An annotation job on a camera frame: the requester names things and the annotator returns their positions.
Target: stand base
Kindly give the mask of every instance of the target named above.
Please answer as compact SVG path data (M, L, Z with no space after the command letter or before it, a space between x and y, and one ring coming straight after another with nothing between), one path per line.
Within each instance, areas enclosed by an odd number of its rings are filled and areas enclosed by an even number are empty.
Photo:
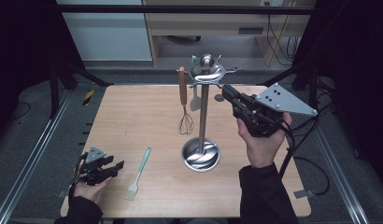
M181 159L191 170L207 172L215 168L220 161L220 149L215 142L205 138L203 153L199 153L199 139L189 140L182 148Z

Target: whisk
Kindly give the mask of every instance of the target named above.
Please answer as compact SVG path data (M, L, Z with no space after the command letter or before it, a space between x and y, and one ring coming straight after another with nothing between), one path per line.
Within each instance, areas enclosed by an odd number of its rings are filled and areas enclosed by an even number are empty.
M192 116L186 111L186 104L188 103L188 93L186 90L186 77L185 77L185 68L183 66L179 67L179 95L180 103L183 105L183 117L179 122L178 131L180 134L190 134L194 128L194 122L192 121Z

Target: black jacket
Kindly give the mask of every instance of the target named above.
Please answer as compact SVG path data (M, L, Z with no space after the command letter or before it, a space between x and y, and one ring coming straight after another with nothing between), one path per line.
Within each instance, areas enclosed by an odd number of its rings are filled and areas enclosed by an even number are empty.
M274 164L259 169L246 166L239 171L239 178L242 224L299 223ZM58 218L55 224L96 224L102 215L94 202L76 197L67 216Z

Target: floor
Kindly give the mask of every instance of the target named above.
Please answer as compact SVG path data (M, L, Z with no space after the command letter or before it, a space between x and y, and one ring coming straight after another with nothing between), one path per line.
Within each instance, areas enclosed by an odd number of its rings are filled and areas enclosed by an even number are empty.
M191 56L210 53L222 56L225 68L238 67L238 72L223 79L223 83L257 84L276 76L287 65L276 63L266 66L253 37L203 36L200 42L190 37L168 36L163 39L158 63L126 62L127 66L113 66L86 62L89 71L106 81L116 84L176 84L181 65L190 67ZM279 56L282 63L287 63ZM73 166L83 150L94 116L99 108L105 88L88 79L75 75L78 87L65 91L60 85L60 96L68 99L66 108L58 118L47 142L41 143L42 133L50 119L50 84L48 81L28 88L20 96L19 107L8 122L0 139L0 208L9 211L9 223L52 223L59 216L64 199L56 197L72 173ZM289 91L294 77L280 81ZM94 90L88 106L82 105L87 91ZM293 91L307 100L308 90ZM319 125L300 145L295 156L316 163L330 180L328 192L309 198L312 214L300 217L301 223L383 223L383 186L368 161L354 157L341 121L331 107L328 93L320 96L319 108L325 108L319 117ZM304 116L293 116L293 124L306 121ZM298 132L300 142L310 126ZM24 165L30 156L36 158L30 175ZM296 160L305 189L322 192L327 185L323 172L310 162ZM14 196L12 204L5 204Z

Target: wooden table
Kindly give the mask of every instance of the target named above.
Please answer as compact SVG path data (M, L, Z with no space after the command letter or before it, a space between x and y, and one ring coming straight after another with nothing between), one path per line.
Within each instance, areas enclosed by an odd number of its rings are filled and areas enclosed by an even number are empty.
M259 93L265 87L234 86L246 94ZM195 127L190 135L177 132L183 116L178 86L110 86L107 88L88 141L91 146L114 155L109 166L125 160L119 175L98 197L104 217L239 217L241 188L238 171L248 165L245 142L238 136L230 103L217 102L221 94L211 86L206 117L206 137L220 147L220 163L206 173L187 168L180 157L183 145L198 137L200 110L191 112ZM192 89L188 88L188 103ZM288 144L285 141L276 157L281 165ZM151 153L139 179L133 202L124 199L128 186L136 177L147 147ZM300 176L291 161L283 178L298 217L311 209L307 198L296 199L293 192L303 189ZM67 212L67 199L61 209Z

